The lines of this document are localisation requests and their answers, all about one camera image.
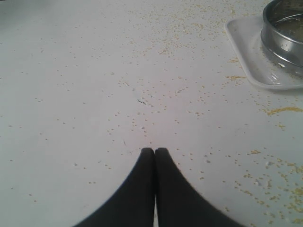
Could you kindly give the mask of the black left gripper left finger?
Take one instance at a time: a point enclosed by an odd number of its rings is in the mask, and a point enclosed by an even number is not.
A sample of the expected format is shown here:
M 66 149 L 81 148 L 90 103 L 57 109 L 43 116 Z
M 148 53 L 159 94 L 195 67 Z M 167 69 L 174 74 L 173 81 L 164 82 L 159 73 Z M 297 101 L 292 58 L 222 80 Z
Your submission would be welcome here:
M 155 154 L 143 148 L 117 191 L 77 227 L 152 227 L 155 207 Z

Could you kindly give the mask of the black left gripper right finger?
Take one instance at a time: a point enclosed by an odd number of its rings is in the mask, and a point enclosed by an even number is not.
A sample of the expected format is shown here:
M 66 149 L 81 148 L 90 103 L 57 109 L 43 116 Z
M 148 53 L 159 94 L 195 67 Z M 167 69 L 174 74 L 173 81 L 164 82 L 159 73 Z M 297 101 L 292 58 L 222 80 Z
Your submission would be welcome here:
M 186 180 L 166 148 L 155 151 L 155 196 L 160 227 L 241 227 Z

